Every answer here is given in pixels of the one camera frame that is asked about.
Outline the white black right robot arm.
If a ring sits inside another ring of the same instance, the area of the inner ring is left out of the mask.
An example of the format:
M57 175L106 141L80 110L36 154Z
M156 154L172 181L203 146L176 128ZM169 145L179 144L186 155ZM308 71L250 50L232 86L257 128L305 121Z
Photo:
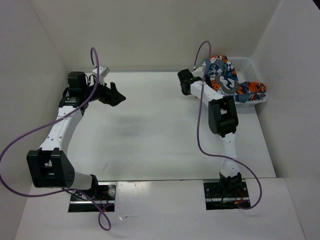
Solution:
M185 96L195 96L200 99L196 138L200 151L206 156L220 159L219 191L222 197L230 197L242 185L242 175L239 165L235 162L235 133L239 125L236 105L232 96L225 96L212 89L205 80L194 76L188 69L177 73L181 92ZM223 142L226 154L205 152L200 143L200 120L202 106L208 109L208 127L210 131Z

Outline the colourful patterned shorts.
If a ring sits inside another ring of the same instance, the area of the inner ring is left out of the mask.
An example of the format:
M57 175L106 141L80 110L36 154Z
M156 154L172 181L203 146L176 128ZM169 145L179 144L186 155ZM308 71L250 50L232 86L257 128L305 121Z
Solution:
M261 82L239 82L233 64L225 55L214 55L203 63L206 67L204 81L217 93L233 96L238 103L262 101L267 87Z

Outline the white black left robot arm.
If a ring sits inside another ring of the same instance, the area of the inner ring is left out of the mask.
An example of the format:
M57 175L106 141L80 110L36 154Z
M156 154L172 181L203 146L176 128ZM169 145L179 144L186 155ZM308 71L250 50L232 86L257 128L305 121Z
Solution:
M100 194L98 179L93 174L76 172L67 157L73 133L89 106L86 100L99 101L112 107L126 100L114 82L106 84L107 67L95 68L91 75L82 71L68 74L68 87L59 102L57 123L37 150L26 156L33 185L36 188L77 189L89 200Z

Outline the white plastic basket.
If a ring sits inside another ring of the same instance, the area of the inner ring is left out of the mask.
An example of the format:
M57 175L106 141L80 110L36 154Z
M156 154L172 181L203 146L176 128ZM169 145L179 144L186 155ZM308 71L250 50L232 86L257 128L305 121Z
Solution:
M235 68L239 83L262 82L261 75L251 58L242 56L232 56L228 57L228 60L233 64ZM237 108L253 107L257 104L265 103L267 100L268 98L266 95L262 100L251 100L247 101L246 103L235 102L235 105Z

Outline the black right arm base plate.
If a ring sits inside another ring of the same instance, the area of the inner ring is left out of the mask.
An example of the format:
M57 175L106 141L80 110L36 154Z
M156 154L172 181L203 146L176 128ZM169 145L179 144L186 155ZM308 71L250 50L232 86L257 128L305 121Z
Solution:
M203 182L206 210L232 210L251 207L247 184L242 181L235 189L222 190L217 179Z

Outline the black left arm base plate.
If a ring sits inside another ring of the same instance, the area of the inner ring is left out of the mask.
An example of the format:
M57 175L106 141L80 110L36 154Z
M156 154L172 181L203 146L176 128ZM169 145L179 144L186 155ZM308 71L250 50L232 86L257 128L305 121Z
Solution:
M85 192L104 212L115 211L117 183L111 181L99 181L97 193L93 194L89 190ZM68 206L69 213L89 213L98 212L95 205L88 198L76 191L70 192L70 201Z

